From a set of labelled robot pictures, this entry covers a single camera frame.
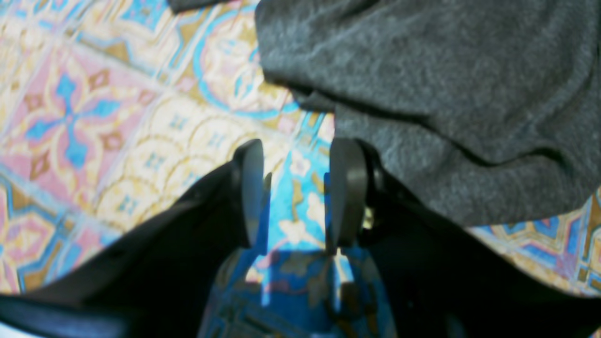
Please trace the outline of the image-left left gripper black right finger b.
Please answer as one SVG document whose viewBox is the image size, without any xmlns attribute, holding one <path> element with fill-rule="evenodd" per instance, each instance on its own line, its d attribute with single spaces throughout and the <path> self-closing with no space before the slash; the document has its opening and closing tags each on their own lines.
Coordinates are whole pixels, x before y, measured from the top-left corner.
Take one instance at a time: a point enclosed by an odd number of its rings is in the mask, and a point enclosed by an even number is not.
<svg viewBox="0 0 601 338">
<path fill-rule="evenodd" d="M 427 209 L 359 139 L 329 150 L 327 250 L 369 252 L 400 338 L 588 338 L 600 298 L 537 281 Z"/>
</svg>

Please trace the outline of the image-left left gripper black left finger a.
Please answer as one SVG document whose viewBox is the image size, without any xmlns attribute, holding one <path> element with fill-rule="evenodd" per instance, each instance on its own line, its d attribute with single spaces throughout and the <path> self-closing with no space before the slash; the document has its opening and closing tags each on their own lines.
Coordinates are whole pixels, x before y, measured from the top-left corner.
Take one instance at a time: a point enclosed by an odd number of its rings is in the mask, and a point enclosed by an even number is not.
<svg viewBox="0 0 601 338">
<path fill-rule="evenodd" d="M 217 272 L 261 240 L 259 139 L 58 280 L 1 297 L 3 338 L 195 338 Z"/>
</svg>

